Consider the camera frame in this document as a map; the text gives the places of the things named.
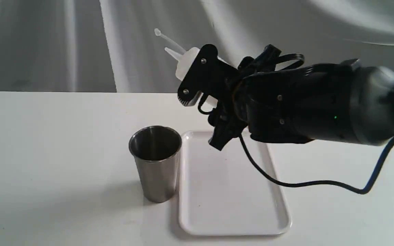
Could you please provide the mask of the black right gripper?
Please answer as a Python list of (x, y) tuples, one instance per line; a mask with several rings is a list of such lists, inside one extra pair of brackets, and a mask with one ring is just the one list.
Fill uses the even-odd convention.
[[(208, 143), (219, 151), (247, 126), (254, 140), (265, 143), (360, 144), (349, 113), (350, 89), (360, 60), (306, 67), (303, 63), (303, 55), (282, 55), (268, 45), (258, 57), (244, 57), (237, 69), (218, 57), (215, 45), (205, 44), (178, 89), (224, 101), (230, 95), (228, 82), (239, 74), (232, 94), (234, 113), (218, 102), (208, 116), (213, 127)], [(191, 97), (179, 93), (177, 98)]]

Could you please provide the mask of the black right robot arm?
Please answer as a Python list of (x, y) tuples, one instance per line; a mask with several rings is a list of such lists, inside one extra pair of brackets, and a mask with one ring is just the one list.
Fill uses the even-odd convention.
[(213, 44), (193, 47), (178, 59), (177, 91), (183, 106), (216, 100), (202, 113), (213, 126), (218, 150), (248, 128), (272, 144), (313, 140), (382, 145), (394, 136), (394, 72), (363, 67), (358, 59), (303, 67), (301, 54), (282, 55), (267, 45), (256, 58), (234, 67)]

